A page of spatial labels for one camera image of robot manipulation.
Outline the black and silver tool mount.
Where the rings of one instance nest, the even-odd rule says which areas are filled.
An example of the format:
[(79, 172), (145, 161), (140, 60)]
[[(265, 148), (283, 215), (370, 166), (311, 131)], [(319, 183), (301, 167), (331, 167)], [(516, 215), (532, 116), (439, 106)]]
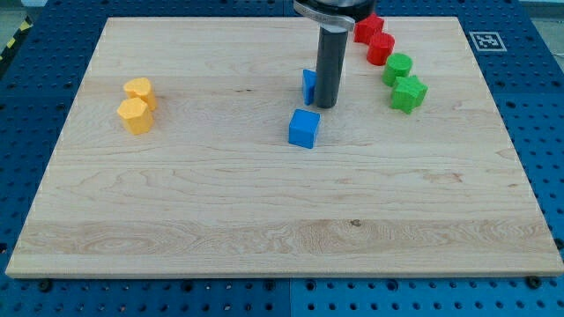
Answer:
[(375, 7), (375, 0), (293, 0), (294, 11), (302, 17), (348, 32), (370, 16)]

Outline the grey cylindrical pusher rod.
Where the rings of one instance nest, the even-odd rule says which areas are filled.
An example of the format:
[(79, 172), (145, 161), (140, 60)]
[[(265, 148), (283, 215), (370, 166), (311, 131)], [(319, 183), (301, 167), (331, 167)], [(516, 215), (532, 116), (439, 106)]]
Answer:
[(314, 93), (320, 108), (332, 108), (337, 103), (347, 38), (344, 28), (320, 25)]

